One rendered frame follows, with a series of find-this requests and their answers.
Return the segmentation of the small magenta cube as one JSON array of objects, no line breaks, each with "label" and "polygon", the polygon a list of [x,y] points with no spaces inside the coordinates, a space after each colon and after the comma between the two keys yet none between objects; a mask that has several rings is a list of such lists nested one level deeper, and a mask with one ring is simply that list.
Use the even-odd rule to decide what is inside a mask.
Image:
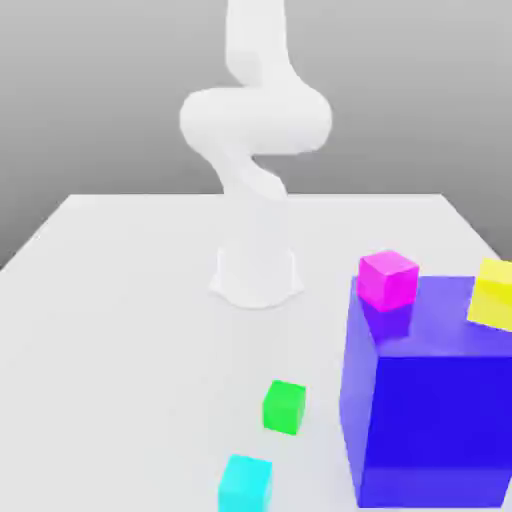
[{"label": "small magenta cube", "polygon": [[360,258],[358,296],[379,312],[389,312],[415,301],[419,265],[394,250]]}]

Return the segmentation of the small green cube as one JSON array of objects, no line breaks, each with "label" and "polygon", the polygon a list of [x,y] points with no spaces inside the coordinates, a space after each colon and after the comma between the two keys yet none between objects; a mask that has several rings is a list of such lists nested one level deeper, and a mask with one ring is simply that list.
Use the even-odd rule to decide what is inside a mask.
[{"label": "small green cube", "polygon": [[266,429],[296,435],[306,405],[306,387],[273,380],[263,400],[262,417]]}]

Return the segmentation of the small cyan cube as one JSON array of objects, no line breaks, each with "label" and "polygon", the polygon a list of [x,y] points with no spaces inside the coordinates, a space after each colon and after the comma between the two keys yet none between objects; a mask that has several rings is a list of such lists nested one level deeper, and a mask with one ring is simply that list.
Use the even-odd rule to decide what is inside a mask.
[{"label": "small cyan cube", "polygon": [[272,470],[270,461],[231,455],[218,487],[218,512],[268,512]]}]

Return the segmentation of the small yellow cube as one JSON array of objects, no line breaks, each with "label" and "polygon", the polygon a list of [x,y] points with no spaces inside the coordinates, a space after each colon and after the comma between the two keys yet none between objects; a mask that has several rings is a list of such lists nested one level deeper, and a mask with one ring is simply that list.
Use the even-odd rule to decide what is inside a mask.
[{"label": "small yellow cube", "polygon": [[482,260],[467,320],[512,332],[512,261]]}]

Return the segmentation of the large blue box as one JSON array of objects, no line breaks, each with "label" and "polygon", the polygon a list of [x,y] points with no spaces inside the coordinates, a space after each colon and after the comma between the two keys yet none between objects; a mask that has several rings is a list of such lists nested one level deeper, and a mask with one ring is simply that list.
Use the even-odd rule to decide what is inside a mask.
[{"label": "large blue box", "polygon": [[492,508],[512,480],[512,333],[466,318],[470,276],[381,313],[349,295],[339,414],[358,506]]}]

